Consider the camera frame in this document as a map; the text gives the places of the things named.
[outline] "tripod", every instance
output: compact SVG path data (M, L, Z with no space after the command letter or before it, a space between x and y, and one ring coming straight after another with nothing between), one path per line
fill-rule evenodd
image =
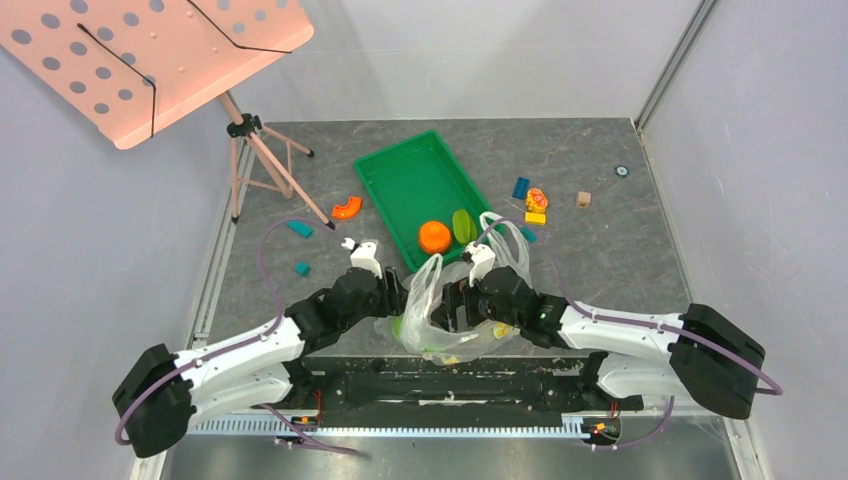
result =
M233 121L233 123L227 126L227 133L230 135L230 165L232 167L233 174L233 182L232 182L232 198L233 198L233 215L232 221L233 223L238 223L239 220L239 205L238 205L238 187L240 183L246 183L248 185L253 185L256 187L267 188L269 190L274 190L276 192L282 193L286 198L292 198L294 194L292 193L292 189L300 195L300 198L306 202L307 205L315 212L315 215L328 227L335 230L336 226L333 222L327 218L327 215L318 208L315 202L309 198L309 195L301 188L300 185L294 180L292 177L292 147L297 150L303 152L307 157L314 157L315 152L311 149L304 147L303 145L295 142L294 140L282 135L281 133L268 128L267 126L263 126L262 122L260 122L259 117L256 115L251 115L249 113L241 113L239 108L236 106L233 101L232 96L229 91L218 95L218 101L221 103L221 106L224 107L224 111L227 112L227 115ZM286 157L288 160L288 168L284 167L282 163L277 159L271 149L265 145L265 142L259 138L259 135L256 133L257 130L261 130L267 132L272 137L280 140L286 145ZM267 183L257 182L256 180L251 180L249 178L239 177L238 175L238 142L244 141L247 142L247 145L253 150L256 154L256 157L262 163L262 166L265 167L265 170L268 171L268 174L271 176L271 179L274 181L274 185L269 185Z

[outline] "green tray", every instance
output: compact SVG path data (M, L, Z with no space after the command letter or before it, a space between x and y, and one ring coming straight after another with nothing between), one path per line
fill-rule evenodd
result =
M492 208L435 130L362 157L353 164L404 261L417 272L430 258L418 246L418 229L430 220L451 227L464 208L476 222ZM457 260L463 245L453 238L444 263Z

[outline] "clear plastic bag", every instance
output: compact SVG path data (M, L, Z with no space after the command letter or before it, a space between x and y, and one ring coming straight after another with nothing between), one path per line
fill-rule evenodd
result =
M491 221L501 218L486 212L480 215L483 229ZM489 245L495 252L495 266L511 266L530 284L530 258L527 241L517 226L504 222L515 243L518 245L516 258L501 234L492 230ZM430 314L442 300L442 287L468 276L471 265L464 262L452 263L442 268L442 256L430 257L421 269L409 279L409 297L403 316L378 320L377 332L387 338L394 338L409 353L421 355L437 365L451 365L468 362L489 353L516 335L517 330L509 325L486 320L475 328L464 332L448 332L430 323ZM459 309L460 323L463 309Z

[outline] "orange curved toy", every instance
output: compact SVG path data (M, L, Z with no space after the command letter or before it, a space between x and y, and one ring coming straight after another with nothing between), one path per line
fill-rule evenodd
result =
M418 246L428 255L444 253L450 243L450 230L443 223L427 222L418 230Z
M359 209L361 208L362 197L350 197L347 199L347 205L336 205L333 207L333 218L337 218L339 220L353 218L357 213L359 213Z

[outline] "orange fruit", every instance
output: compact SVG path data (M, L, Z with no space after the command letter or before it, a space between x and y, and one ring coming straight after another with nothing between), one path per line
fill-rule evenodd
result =
M444 253L450 243L450 230L441 222L427 222L418 230L418 246L428 255Z

